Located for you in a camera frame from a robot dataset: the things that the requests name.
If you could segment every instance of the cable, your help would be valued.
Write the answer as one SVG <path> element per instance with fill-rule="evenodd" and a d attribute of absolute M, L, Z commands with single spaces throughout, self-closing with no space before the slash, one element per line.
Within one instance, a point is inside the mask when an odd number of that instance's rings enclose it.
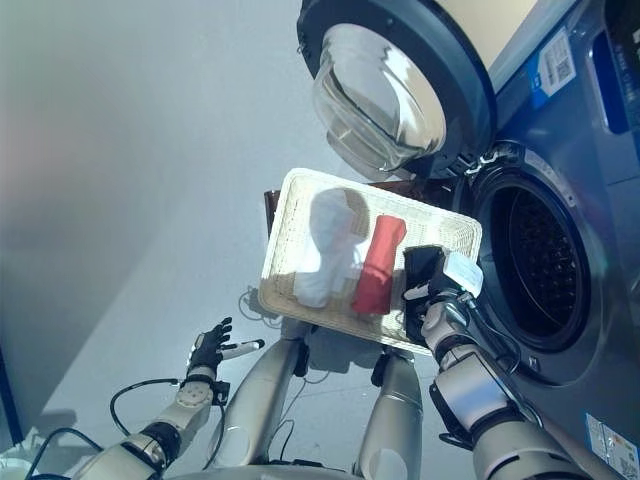
<path fill-rule="evenodd" d="M 285 438 L 284 443 L 282 444 L 282 449 L 280 450 L 280 460 L 282 460 L 282 458 L 284 457 L 284 451 L 287 448 L 287 444 L 289 443 L 289 439 L 291 439 L 291 435 L 293 435 L 293 429 L 294 428 L 296 428 L 296 422 L 291 420 L 291 430 L 289 430 L 289 434 L 287 435 L 287 438 Z"/>
<path fill-rule="evenodd" d="M 473 451 L 473 445 L 469 442 L 465 442 L 461 438 L 456 437 L 453 433 L 441 433 L 438 435 L 440 441 L 447 443 L 449 445 L 453 445 L 454 447 L 464 448 L 465 450 Z"/>
<path fill-rule="evenodd" d="M 247 291 L 240 295 L 240 297 L 238 298 L 238 310 L 240 311 L 240 314 L 247 320 L 251 320 L 252 322 L 262 322 L 268 328 L 271 328 L 273 330 L 280 330 L 280 327 L 282 326 L 282 315 L 279 315 L 275 318 L 270 318 L 266 317 L 264 313 L 256 312 L 255 310 L 251 309 L 252 297 L 253 299 L 257 299 L 257 292 L 257 288 L 249 286 L 247 287 Z M 256 313 L 257 316 L 253 316 L 247 313 L 245 311 L 245 307 L 243 307 L 243 304 L 245 305 L 246 309 L 249 309 L 249 311 Z"/>
<path fill-rule="evenodd" d="M 203 471 L 209 468 L 209 466 L 213 463 L 213 461 L 216 458 L 216 455 L 218 455 L 218 452 L 220 451 L 220 447 L 222 446 L 222 437 L 224 435 L 224 429 L 225 429 L 225 412 L 224 412 L 224 407 L 222 405 L 218 405 L 218 406 L 220 407 L 220 436 L 218 437 L 218 443 L 216 443 L 216 448 L 213 449 L 213 452 L 211 453 L 209 460 L 207 460 L 207 463 L 205 463 L 204 467 L 202 467 Z"/>
<path fill-rule="evenodd" d="M 98 452 L 102 451 L 102 447 L 100 445 L 98 445 L 96 442 L 94 442 L 89 437 L 87 437 L 84 433 L 76 430 L 75 428 L 69 428 L 69 427 L 57 428 L 53 432 L 51 432 L 49 434 L 49 436 L 47 438 L 45 438 L 44 442 L 42 442 L 42 445 L 40 445 L 40 448 L 38 449 L 38 453 L 36 453 L 36 456 L 33 459 L 33 463 L 31 464 L 31 467 L 29 468 L 29 471 L 27 472 L 27 474 L 24 477 L 25 480 L 32 480 L 34 478 L 33 477 L 33 472 L 36 471 L 36 467 L 38 466 L 38 463 L 40 462 L 40 459 L 44 455 L 44 452 L 47 449 L 47 446 L 49 446 L 49 443 L 51 442 L 53 437 L 55 437 L 57 435 L 60 435 L 62 433 L 70 433 L 72 435 L 75 435 L 76 437 L 80 438 L 81 440 L 84 440 L 86 443 L 88 443 L 92 448 L 94 448 Z"/>
<path fill-rule="evenodd" d="M 296 402 L 296 400 L 298 400 L 298 398 L 300 398 L 300 395 L 302 394 L 303 390 L 305 389 L 305 387 L 307 385 L 318 385 L 319 383 L 324 382 L 327 377 L 329 376 L 331 372 L 327 371 L 324 376 L 322 378 L 320 378 L 319 380 L 307 380 L 306 378 L 302 379 L 302 386 L 300 387 L 300 390 L 298 390 L 298 392 L 293 396 L 293 398 L 291 399 L 291 402 L 289 402 L 289 406 L 287 406 L 287 408 L 285 409 L 284 413 L 282 414 L 282 416 L 280 418 L 285 418 L 287 416 L 287 414 L 289 413 L 289 411 L 291 410 L 291 407 L 293 407 L 293 404 Z"/>
<path fill-rule="evenodd" d="M 69 477 L 65 477 L 64 475 L 58 475 L 56 473 L 39 473 L 38 475 L 33 475 L 31 480 L 71 480 Z"/>
<path fill-rule="evenodd" d="M 170 383 L 171 385 L 179 385 L 180 380 L 177 378 L 155 378 L 152 380 L 144 380 L 142 382 L 134 383 L 133 385 L 129 385 L 128 387 L 123 388 L 116 392 L 116 394 L 111 397 L 111 401 L 109 402 L 109 411 L 111 412 L 111 418 L 113 419 L 113 423 L 116 424 L 116 427 L 125 435 L 131 435 L 131 432 L 127 430 L 127 428 L 122 424 L 120 418 L 118 418 L 118 414 L 116 413 L 116 400 L 120 398 L 123 394 L 130 392 L 131 390 L 135 390 L 136 388 L 144 387 L 146 385 L 155 385 L 158 383 Z"/>
<path fill-rule="evenodd" d="M 484 312 L 482 312 L 480 310 L 480 306 L 475 302 L 475 300 L 468 299 L 466 301 L 466 304 L 469 307 L 469 311 L 471 312 L 471 315 L 474 317 L 474 319 L 476 321 L 481 323 L 487 330 L 489 330 L 494 335 L 497 335 L 497 336 L 501 337 L 502 339 L 506 340 L 506 342 L 509 343 L 513 347 L 513 351 L 510 351 L 509 354 L 499 355 L 495 359 L 496 362 L 497 362 L 501 358 L 505 358 L 505 357 L 508 357 L 508 356 L 512 357 L 513 365 L 511 365 L 511 367 L 509 367 L 509 369 L 507 370 L 507 373 L 509 375 L 512 375 L 518 369 L 518 366 L 520 366 L 520 359 L 522 358 L 522 349 L 520 348 L 520 345 L 518 344 L 518 342 L 516 342 L 509 335 L 507 335 L 505 333 L 502 333 L 500 330 L 498 330 L 498 329 L 494 328 L 493 326 L 491 326 L 489 324 L 489 322 L 487 321 L 487 319 L 485 318 Z"/>

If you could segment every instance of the white tray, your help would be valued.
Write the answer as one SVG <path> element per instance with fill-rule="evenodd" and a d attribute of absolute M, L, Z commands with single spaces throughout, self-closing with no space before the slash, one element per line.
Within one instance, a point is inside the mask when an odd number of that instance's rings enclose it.
<path fill-rule="evenodd" d="M 351 310 L 357 278 L 348 279 L 341 292 L 333 294 L 321 309 L 301 305 L 293 295 L 293 282 L 309 232 L 311 201 L 319 189 L 345 192 L 347 203 L 357 214 L 352 233 L 371 240 L 379 215 L 402 218 L 407 234 L 396 251 L 391 312 L 358 315 Z M 267 255 L 260 281 L 260 303 L 267 310 L 332 328 L 357 337 L 393 345 L 416 353 L 429 353 L 405 334 L 403 303 L 404 256 L 408 247 L 441 245 L 459 251 L 474 262 L 478 257 L 482 227 L 469 217 L 411 200 L 395 193 L 313 170 L 291 170 L 282 185 Z"/>

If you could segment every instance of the washing machine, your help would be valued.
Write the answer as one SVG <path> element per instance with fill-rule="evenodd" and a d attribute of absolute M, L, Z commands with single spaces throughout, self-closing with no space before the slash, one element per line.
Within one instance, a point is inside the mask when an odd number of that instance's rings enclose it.
<path fill-rule="evenodd" d="M 434 2 L 305 1 L 298 36 L 334 149 L 482 224 L 501 335 L 477 337 L 518 350 L 522 392 L 640 477 L 640 2 L 576 2 L 497 94 Z"/>

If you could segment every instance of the red cloth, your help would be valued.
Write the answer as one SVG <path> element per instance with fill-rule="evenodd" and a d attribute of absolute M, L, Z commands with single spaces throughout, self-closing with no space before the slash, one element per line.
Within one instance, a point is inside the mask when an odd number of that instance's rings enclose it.
<path fill-rule="evenodd" d="M 407 233 L 404 220 L 390 215 L 376 219 L 371 246 L 362 267 L 351 308 L 384 315 L 391 310 L 391 284 L 396 249 Z"/>

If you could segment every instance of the washing machine door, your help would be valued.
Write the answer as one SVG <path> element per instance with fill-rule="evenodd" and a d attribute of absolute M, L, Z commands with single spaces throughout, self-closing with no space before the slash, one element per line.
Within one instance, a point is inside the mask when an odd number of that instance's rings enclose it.
<path fill-rule="evenodd" d="M 304 0 L 298 40 L 327 139 L 348 163 L 447 178 L 491 147 L 489 75 L 435 2 Z"/>

